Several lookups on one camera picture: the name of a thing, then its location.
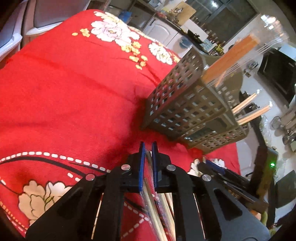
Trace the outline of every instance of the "cabinet handle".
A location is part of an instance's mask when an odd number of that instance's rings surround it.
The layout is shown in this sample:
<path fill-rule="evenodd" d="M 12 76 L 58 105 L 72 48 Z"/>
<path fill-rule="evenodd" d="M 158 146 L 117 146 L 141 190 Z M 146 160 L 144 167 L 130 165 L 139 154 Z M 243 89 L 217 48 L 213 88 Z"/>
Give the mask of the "cabinet handle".
<path fill-rule="evenodd" d="M 155 20 L 156 20 L 156 19 L 153 19 L 153 21 L 151 22 L 151 24 L 149 24 L 149 26 L 152 26 L 152 24 L 154 23 Z"/>

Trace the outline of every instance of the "metal screw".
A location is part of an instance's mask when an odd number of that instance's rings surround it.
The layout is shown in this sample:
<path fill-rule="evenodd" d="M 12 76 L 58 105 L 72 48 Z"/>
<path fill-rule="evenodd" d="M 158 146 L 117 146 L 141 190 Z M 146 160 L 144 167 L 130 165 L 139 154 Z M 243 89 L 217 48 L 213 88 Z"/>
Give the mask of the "metal screw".
<path fill-rule="evenodd" d="M 130 166 L 129 164 L 123 164 L 123 165 L 121 166 L 121 169 L 124 170 L 124 171 L 127 171 L 127 170 L 129 170 L 130 168 L 131 168 L 131 166 Z"/>
<path fill-rule="evenodd" d="M 85 179 L 88 181 L 92 181 L 96 176 L 94 174 L 87 174 Z"/>
<path fill-rule="evenodd" d="M 167 169 L 169 170 L 169 171 L 174 171 L 174 170 L 176 170 L 176 167 L 174 166 L 174 165 L 167 165 Z"/>
<path fill-rule="evenodd" d="M 204 174 L 204 175 L 202 175 L 202 179 L 203 179 L 204 181 L 206 181 L 206 182 L 209 182 L 209 181 L 212 180 L 211 176 L 208 175 L 208 174 Z"/>

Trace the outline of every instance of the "wooden cutting board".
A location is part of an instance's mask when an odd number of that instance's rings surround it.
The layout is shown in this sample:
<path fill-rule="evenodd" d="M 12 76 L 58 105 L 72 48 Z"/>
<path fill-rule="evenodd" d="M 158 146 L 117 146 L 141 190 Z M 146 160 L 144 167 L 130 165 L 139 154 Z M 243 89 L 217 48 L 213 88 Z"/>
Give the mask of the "wooden cutting board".
<path fill-rule="evenodd" d="M 179 20 L 178 24 L 181 26 L 196 12 L 193 7 L 185 2 L 180 2 L 175 8 L 183 8 L 183 11 L 177 17 Z"/>

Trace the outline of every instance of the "floral tablecloth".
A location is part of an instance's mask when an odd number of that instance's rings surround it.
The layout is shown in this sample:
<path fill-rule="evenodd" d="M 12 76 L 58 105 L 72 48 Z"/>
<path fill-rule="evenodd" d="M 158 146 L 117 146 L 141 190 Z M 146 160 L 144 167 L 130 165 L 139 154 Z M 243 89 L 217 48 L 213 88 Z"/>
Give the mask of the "floral tablecloth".
<path fill-rule="evenodd" d="M 88 173 L 125 163 L 140 141 L 190 169 L 181 144 L 140 131 L 145 98 L 178 56 L 117 17 L 83 11 L 39 36 L 0 70 L 0 206 L 22 234 Z M 127 195 L 123 240 L 155 240 Z"/>

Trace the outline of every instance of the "kitchen cabinet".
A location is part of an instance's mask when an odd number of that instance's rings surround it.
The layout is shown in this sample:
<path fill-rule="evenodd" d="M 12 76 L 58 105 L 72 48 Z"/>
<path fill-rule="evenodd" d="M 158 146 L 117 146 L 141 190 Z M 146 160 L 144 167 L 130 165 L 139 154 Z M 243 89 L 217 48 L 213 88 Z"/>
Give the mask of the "kitchen cabinet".
<path fill-rule="evenodd" d="M 163 45 L 167 45 L 178 32 L 159 20 L 158 18 L 152 18 L 150 24 L 144 29 L 144 34 L 151 38 L 154 38 L 161 42 Z"/>
<path fill-rule="evenodd" d="M 181 48 L 180 41 L 181 41 L 182 35 L 177 33 L 173 39 L 169 42 L 169 44 L 166 46 L 168 49 L 174 51 L 176 54 L 178 54 L 181 58 L 184 57 L 184 55 L 191 49 L 189 48 Z"/>

